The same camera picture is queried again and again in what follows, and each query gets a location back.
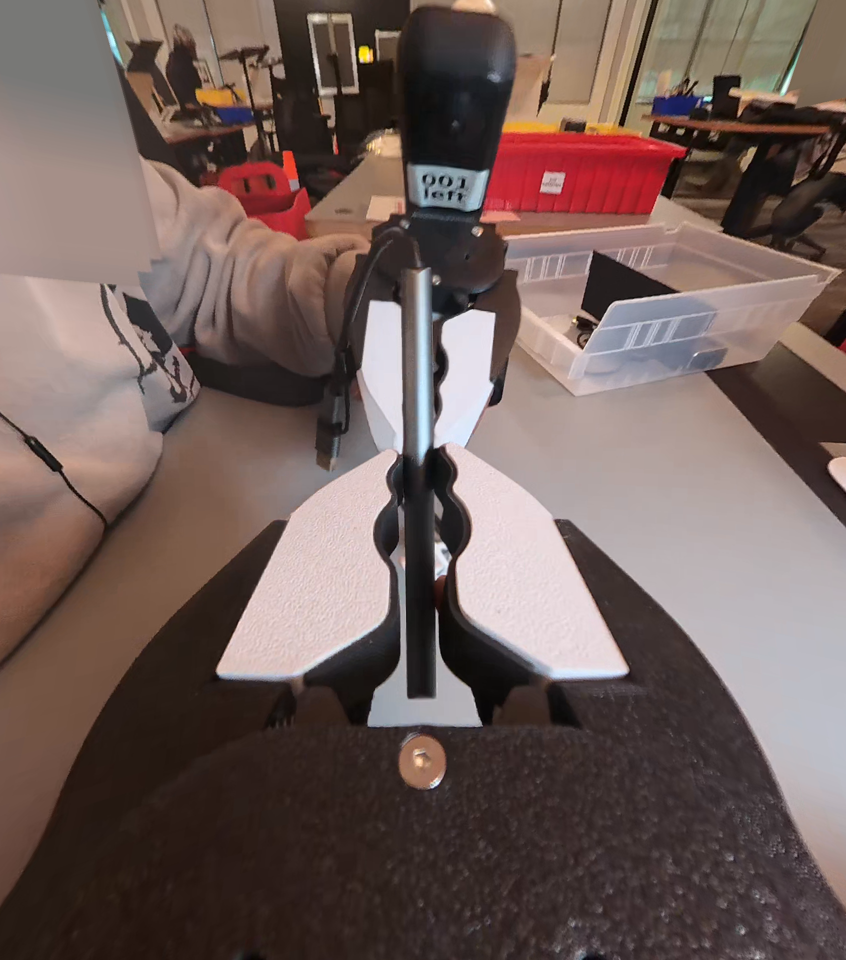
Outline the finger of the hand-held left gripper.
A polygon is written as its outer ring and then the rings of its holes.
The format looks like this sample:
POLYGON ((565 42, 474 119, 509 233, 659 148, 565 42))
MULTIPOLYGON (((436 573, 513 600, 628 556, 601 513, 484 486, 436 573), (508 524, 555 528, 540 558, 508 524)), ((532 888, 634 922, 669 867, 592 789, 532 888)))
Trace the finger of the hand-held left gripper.
POLYGON ((441 373, 434 386, 438 411, 435 445, 467 445, 487 407, 496 315, 471 309, 443 321, 437 355, 441 373))
POLYGON ((357 384, 377 450, 401 452, 404 379, 402 312, 398 303, 370 301, 357 384))

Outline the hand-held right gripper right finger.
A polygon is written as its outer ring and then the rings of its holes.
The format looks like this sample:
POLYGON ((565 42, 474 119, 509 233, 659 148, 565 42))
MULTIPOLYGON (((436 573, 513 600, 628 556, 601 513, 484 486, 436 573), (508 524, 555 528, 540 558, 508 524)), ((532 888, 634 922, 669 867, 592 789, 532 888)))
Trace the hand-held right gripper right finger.
POLYGON ((449 550, 439 608, 442 661, 479 710, 513 690, 631 678, 559 523, 523 486, 456 443, 433 455, 449 550))

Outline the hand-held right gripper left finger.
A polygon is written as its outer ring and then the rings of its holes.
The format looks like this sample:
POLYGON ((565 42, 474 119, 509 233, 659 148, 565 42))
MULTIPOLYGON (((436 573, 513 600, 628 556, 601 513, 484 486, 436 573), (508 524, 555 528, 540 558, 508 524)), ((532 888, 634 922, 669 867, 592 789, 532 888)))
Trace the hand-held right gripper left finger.
POLYGON ((219 679, 372 700, 401 653, 399 473, 398 454, 383 451, 289 516, 217 662, 219 679))

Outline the grey metal usb hub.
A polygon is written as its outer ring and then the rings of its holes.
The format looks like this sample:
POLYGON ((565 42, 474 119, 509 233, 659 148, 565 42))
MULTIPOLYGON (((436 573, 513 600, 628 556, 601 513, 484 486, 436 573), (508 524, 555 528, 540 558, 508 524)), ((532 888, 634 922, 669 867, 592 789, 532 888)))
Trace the grey metal usb hub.
POLYGON ((430 476, 435 416, 432 272, 426 268, 404 270, 401 283, 406 695, 409 699, 434 699, 437 601, 436 516, 430 476))

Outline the clear plastic bin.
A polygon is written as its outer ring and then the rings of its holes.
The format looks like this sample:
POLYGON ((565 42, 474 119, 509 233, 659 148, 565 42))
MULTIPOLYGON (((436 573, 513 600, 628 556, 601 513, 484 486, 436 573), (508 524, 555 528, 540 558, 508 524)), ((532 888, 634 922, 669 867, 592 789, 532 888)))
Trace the clear plastic bin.
POLYGON ((760 361, 838 274, 692 222, 514 236, 506 258, 518 344, 576 397, 760 361), (594 251, 677 292, 579 318, 594 251))

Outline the person's left forearm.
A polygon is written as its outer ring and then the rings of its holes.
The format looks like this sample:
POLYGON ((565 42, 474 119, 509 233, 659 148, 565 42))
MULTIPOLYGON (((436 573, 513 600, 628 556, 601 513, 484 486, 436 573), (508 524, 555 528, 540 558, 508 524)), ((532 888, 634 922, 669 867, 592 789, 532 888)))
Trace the person's left forearm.
POLYGON ((297 240, 249 218, 218 187, 140 164, 159 247, 140 288, 177 345, 228 366, 328 375, 346 287, 369 242, 352 234, 297 240))

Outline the black mesh chair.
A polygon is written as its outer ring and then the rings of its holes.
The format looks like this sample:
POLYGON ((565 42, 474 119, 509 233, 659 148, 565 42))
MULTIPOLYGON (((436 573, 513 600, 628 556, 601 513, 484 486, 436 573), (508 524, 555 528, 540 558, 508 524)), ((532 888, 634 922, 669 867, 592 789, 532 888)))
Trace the black mesh chair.
POLYGON ((193 348, 183 350, 200 386, 225 395, 265 405, 298 409, 318 404, 328 375, 310 377, 273 363, 228 365, 204 357, 193 348))

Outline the red plastic bin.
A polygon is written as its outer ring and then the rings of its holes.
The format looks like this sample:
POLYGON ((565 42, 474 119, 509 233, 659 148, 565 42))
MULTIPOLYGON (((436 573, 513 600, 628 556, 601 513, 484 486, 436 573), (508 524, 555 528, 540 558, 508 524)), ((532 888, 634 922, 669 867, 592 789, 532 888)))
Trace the red plastic bin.
POLYGON ((686 149, 656 138, 505 133, 484 210, 644 215, 686 149))

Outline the black bin divider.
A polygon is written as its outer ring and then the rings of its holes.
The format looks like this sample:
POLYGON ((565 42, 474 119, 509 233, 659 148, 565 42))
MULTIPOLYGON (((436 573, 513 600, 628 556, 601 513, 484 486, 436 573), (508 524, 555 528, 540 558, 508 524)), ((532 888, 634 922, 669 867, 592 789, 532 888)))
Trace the black bin divider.
POLYGON ((596 326, 614 304, 669 296, 677 292, 672 286, 594 250, 577 317, 585 318, 596 326))

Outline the black tripod stand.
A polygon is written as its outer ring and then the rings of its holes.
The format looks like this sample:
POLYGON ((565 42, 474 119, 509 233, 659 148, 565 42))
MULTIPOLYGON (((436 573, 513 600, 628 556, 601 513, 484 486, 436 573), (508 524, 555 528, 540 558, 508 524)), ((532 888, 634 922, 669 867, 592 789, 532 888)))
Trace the black tripod stand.
POLYGON ((238 67, 241 82, 228 86, 239 90, 238 98, 252 112, 251 129, 255 140, 248 148, 250 161, 271 161, 277 148, 276 122, 274 116, 273 69, 282 61, 270 57, 270 46, 240 46, 226 51, 219 57, 221 65, 238 67))

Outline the person in grey hoodie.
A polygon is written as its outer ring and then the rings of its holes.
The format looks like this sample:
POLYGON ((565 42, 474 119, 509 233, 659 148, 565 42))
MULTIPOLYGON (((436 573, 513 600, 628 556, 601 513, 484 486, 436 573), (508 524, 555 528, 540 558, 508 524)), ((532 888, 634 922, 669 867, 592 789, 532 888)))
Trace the person in grey hoodie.
POLYGON ((0 274, 0 664, 149 484, 199 391, 142 289, 0 274))

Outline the brown office desk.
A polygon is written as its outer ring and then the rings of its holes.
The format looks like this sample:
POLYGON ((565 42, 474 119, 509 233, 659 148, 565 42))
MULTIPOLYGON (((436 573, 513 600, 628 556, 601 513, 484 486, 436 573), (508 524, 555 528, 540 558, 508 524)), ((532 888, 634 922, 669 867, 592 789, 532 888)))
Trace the brown office desk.
POLYGON ((839 176, 824 208, 846 211, 846 113, 817 110, 812 118, 805 123, 791 113, 768 121, 646 115, 652 138, 688 151, 736 140, 754 148, 720 221, 725 234, 741 239, 770 239, 772 213, 807 177, 839 176))

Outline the black office chair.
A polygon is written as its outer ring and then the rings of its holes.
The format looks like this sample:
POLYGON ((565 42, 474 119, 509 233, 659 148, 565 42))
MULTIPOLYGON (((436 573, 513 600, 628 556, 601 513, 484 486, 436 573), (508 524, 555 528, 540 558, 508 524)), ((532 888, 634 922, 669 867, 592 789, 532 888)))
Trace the black office chair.
POLYGON ((819 177, 807 176, 792 186, 789 193, 771 213, 769 221, 769 246, 781 253, 791 254, 800 246, 809 253, 805 257, 820 261, 825 248, 807 239, 806 231, 817 222, 825 212, 834 189, 838 188, 841 178, 837 174, 827 173, 819 177))

